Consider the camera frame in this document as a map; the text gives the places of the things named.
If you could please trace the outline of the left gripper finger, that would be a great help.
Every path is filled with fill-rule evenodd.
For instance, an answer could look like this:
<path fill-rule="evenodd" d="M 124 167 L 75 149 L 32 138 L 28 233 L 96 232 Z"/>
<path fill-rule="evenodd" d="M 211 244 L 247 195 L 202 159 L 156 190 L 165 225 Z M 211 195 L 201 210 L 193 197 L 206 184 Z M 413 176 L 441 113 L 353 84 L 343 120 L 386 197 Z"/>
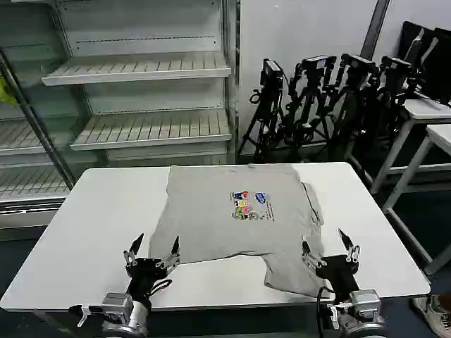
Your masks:
<path fill-rule="evenodd" d="M 156 266 L 162 270 L 173 270 L 180 262 L 180 237 L 177 236 L 171 252 L 162 258 Z"/>
<path fill-rule="evenodd" d="M 144 233 L 142 233 L 137 239 L 132 242 L 130 248 L 127 251 L 123 252 L 126 266 L 135 266 L 138 263 L 142 262 L 142 258 L 139 258 L 137 254 L 140 250 L 143 238 Z"/>

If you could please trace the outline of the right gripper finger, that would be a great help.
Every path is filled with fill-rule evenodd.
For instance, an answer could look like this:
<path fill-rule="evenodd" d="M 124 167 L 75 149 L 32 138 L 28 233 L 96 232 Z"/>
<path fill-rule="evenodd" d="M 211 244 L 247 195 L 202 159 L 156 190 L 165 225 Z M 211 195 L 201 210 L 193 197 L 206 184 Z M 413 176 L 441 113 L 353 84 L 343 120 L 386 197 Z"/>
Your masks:
<path fill-rule="evenodd" d="M 340 238 L 347 250 L 347 257 L 346 261 L 350 263 L 357 263 L 359 260 L 359 254 L 360 254 L 360 246 L 354 245 L 351 238 L 345 234 L 341 229 L 338 229 Z"/>
<path fill-rule="evenodd" d="M 302 242 L 302 260 L 310 270 L 323 267 L 322 257 L 310 249 L 307 241 Z"/>

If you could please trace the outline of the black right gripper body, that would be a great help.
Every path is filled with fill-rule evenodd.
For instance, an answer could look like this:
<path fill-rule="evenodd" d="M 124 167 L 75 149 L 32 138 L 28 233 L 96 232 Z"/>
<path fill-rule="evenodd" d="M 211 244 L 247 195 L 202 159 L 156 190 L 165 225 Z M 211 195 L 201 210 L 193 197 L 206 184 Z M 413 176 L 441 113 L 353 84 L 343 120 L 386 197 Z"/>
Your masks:
<path fill-rule="evenodd" d="M 336 300 L 348 300 L 352 292 L 359 290 L 354 278 L 358 268 L 359 263 L 347 261 L 346 255 L 327 256 L 316 264 L 316 275 L 330 282 Z"/>

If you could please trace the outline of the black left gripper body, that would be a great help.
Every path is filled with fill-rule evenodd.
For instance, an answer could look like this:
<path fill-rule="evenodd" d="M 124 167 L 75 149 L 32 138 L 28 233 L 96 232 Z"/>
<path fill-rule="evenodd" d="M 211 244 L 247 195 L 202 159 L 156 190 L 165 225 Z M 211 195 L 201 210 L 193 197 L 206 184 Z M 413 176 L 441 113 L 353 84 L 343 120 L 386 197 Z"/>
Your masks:
<path fill-rule="evenodd" d="M 127 293 L 140 303 L 150 303 L 155 283 L 168 276 L 168 268 L 157 258 L 137 258 L 135 264 L 127 263 L 125 270 L 131 279 Z"/>

